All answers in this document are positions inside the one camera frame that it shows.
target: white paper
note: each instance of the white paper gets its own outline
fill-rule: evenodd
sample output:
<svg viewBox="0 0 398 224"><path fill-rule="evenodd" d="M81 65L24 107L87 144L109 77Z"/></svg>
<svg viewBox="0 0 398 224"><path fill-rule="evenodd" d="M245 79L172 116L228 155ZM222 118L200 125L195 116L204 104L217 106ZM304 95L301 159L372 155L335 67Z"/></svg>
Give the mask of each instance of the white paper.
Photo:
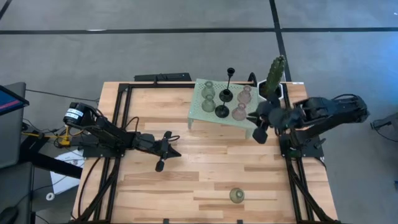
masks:
<svg viewBox="0 0 398 224"><path fill-rule="evenodd" d="M61 154L61 155L57 156L55 159L65 161L69 164L83 168L85 161L82 160L83 159L83 156L81 156L82 154L83 154L83 151L80 152L78 150L74 150L73 152L67 152L67 153ZM50 174L51 174L51 181L53 184L52 188L53 188L54 194L60 194L66 190L71 189L74 186L79 185L79 183L80 183L80 179L76 179L73 177L65 177L62 174L57 174L54 172L50 172Z"/></svg>

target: black floor stripe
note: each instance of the black floor stripe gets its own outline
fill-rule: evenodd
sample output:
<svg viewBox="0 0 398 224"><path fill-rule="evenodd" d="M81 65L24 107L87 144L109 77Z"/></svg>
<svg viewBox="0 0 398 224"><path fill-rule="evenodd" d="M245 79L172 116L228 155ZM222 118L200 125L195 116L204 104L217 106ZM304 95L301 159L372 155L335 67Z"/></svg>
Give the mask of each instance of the black floor stripe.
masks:
<svg viewBox="0 0 398 224"><path fill-rule="evenodd" d="M398 32L398 27L281 28L282 32Z"/></svg>
<svg viewBox="0 0 398 224"><path fill-rule="evenodd" d="M245 33L274 32L266 27L215 27L175 29L106 29L106 30L0 30L0 35L42 34L194 34L194 33Z"/></svg>
<svg viewBox="0 0 398 224"><path fill-rule="evenodd" d="M285 44L284 44L284 39L282 37L281 29L280 29L278 12L276 10L275 0L269 0L269 4L271 5L272 19L274 20L276 41L278 42L279 53L281 55L284 55L285 58L286 58L285 81L291 82L292 81L292 77L290 76L289 63L288 63L287 56L286 56Z"/></svg>
<svg viewBox="0 0 398 224"><path fill-rule="evenodd" d="M1 10L0 10L0 20L3 17L4 13L6 13L8 6L11 4L12 0L7 0L6 3L4 3L4 5L2 6Z"/></svg>

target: white sticker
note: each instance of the white sticker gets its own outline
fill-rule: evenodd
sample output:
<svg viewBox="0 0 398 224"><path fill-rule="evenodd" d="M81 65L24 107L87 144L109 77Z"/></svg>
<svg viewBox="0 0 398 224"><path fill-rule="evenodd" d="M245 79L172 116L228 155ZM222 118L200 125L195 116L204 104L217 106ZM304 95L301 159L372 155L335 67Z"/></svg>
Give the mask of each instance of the white sticker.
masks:
<svg viewBox="0 0 398 224"><path fill-rule="evenodd" d="M72 108L69 108L67 112L71 112L71 113L77 114L79 116L83 116L83 113L81 111L78 111L78 110L75 110Z"/></svg>
<svg viewBox="0 0 398 224"><path fill-rule="evenodd" d="M65 116L68 116L68 117L71 117L71 118L75 118L75 119L79 118L79 116L77 116L76 114L73 114L73 113L66 113Z"/></svg>

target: glass vase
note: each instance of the glass vase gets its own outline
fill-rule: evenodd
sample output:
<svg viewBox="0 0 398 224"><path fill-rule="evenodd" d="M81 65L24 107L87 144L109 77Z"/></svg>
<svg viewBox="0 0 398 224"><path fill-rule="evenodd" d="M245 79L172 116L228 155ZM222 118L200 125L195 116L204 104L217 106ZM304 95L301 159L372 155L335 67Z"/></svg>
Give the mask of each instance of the glass vase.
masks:
<svg viewBox="0 0 398 224"><path fill-rule="evenodd" d="M242 92L240 92L240 93L238 94L238 101L239 101L240 103L244 103L245 105L247 105L248 103L250 103L250 101L251 101L251 94L250 94L250 91L251 91L251 87L250 87L249 85L245 85L245 86L243 87Z"/></svg>
<svg viewBox="0 0 398 224"><path fill-rule="evenodd" d="M236 121L243 121L246 119L246 105L244 103L238 103L238 107L232 110L232 117Z"/></svg>
<svg viewBox="0 0 398 224"><path fill-rule="evenodd" d="M213 82L207 81L205 82L205 87L201 90L201 95L206 98L207 95L211 95L213 98L216 95L216 92L213 88Z"/></svg>
<svg viewBox="0 0 398 224"><path fill-rule="evenodd" d="M203 103L201 104L201 108L206 112L213 112L216 108L216 103L213 100L214 96L207 95Z"/></svg>

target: white pot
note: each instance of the white pot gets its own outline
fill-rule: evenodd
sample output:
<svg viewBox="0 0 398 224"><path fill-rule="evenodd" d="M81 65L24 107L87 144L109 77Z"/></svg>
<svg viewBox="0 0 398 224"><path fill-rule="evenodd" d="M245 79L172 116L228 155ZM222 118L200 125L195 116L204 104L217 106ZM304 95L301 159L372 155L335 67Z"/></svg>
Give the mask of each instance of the white pot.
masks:
<svg viewBox="0 0 398 224"><path fill-rule="evenodd" d="M259 83L257 83L257 90L258 90L258 97L259 97L259 101L263 102L263 101L267 101L267 99L265 99L264 97L260 96L260 84L266 82L267 80L263 80ZM279 100L284 98L284 87L282 86L282 84L279 84L279 88L280 88L280 97Z"/></svg>

